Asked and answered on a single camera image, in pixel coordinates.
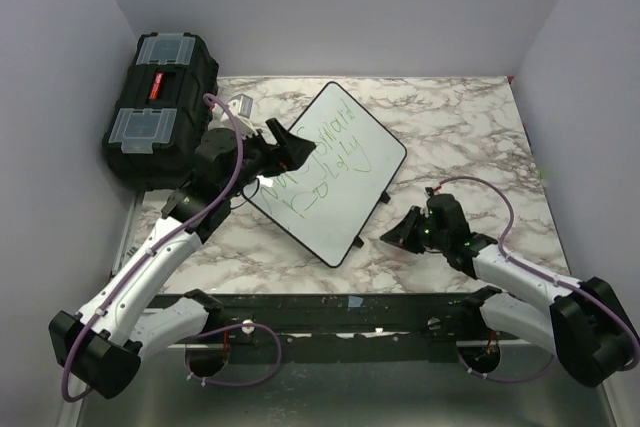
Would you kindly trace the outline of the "white whiteboard black frame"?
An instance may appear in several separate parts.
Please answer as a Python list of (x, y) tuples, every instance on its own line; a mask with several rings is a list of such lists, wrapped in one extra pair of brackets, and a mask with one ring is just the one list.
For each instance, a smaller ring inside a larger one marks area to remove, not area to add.
[(401, 141), (336, 82), (289, 128), (316, 144), (304, 166), (244, 190), (247, 200), (325, 265), (336, 268), (407, 156)]

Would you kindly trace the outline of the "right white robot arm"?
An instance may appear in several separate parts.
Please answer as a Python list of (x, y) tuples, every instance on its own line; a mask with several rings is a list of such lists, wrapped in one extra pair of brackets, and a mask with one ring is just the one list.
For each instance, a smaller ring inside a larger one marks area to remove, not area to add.
[(454, 270), (488, 283), (459, 317), (471, 338), (514, 335), (554, 356), (586, 387), (639, 363), (639, 336), (609, 283), (525, 264), (498, 240), (472, 231), (451, 194), (431, 192), (424, 207), (411, 207), (381, 239), (414, 254), (439, 253)]

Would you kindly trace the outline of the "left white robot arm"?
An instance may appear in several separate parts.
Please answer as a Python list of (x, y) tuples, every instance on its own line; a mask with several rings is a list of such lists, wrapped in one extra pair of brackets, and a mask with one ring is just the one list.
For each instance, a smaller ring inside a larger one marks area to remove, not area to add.
[(145, 309), (168, 278), (196, 253), (231, 213), (231, 200), (259, 177), (300, 169), (316, 145), (287, 131), (272, 118), (275, 141), (255, 131), (242, 135), (236, 118), (202, 137), (190, 179), (174, 191), (148, 237), (118, 274), (76, 313), (58, 312), (48, 329), (63, 369), (65, 401), (77, 378), (106, 399), (119, 395), (143, 361), (188, 338), (214, 340), (222, 327), (220, 308), (200, 290), (184, 294), (152, 315)]

